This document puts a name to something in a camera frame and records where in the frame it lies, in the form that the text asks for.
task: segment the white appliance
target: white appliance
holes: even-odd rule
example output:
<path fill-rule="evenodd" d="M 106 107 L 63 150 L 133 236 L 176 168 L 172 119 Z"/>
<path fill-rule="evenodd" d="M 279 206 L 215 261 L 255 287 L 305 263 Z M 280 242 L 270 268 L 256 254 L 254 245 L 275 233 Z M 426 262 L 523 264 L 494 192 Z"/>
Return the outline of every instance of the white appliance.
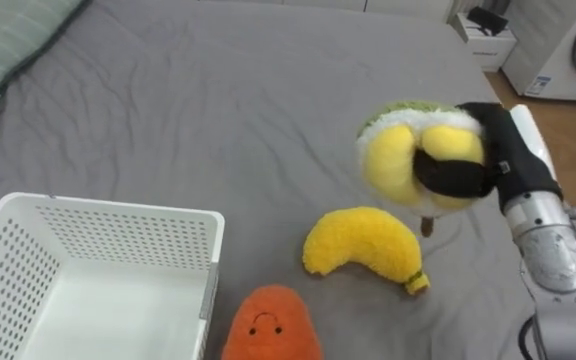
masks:
<path fill-rule="evenodd" d="M 518 94 L 576 100 L 576 0 L 514 0 L 517 45 L 502 69 Z"/>

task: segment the wall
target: wall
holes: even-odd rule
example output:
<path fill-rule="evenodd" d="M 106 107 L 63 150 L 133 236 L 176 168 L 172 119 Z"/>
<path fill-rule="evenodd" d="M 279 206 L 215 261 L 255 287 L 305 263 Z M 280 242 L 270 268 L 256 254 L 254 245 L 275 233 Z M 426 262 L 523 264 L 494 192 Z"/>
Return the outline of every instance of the wall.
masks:
<path fill-rule="evenodd" d="M 401 14 L 446 22 L 452 14 L 466 11 L 485 0 L 215 0 L 250 1 L 300 6 L 318 6 L 355 11 Z"/>

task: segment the bed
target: bed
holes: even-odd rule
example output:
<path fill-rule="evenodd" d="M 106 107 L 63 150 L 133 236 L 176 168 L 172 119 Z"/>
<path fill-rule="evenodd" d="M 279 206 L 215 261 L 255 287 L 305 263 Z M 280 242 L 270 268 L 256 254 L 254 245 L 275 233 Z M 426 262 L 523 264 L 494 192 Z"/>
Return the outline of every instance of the bed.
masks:
<path fill-rule="evenodd" d="M 220 211 L 206 359 L 255 287 L 307 303 L 327 359 L 517 359 L 533 306 L 491 196 L 421 242 L 420 299 L 360 266 L 302 268 L 309 229 L 358 205 L 418 219 L 362 182 L 353 141 L 394 99 L 496 97 L 446 25 L 330 9 L 96 0 L 12 81 L 0 198 L 23 191 Z"/>

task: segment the orange plush toy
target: orange plush toy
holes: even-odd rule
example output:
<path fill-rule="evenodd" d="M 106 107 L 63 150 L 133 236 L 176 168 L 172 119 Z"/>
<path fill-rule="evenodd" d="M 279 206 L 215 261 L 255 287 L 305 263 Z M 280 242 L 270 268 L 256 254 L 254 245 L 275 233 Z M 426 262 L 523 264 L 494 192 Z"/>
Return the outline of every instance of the orange plush toy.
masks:
<path fill-rule="evenodd" d="M 322 360 L 308 309 L 287 287 L 258 288 L 235 315 L 222 360 Z"/>

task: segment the white plastic basket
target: white plastic basket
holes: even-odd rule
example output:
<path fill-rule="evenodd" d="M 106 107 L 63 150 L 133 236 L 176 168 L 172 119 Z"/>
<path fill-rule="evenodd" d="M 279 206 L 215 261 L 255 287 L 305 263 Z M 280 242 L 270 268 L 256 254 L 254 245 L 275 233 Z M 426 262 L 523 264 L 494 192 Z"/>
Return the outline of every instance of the white plastic basket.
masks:
<path fill-rule="evenodd" d="M 0 359 L 201 359 L 223 228 L 209 211 L 5 197 Z"/>

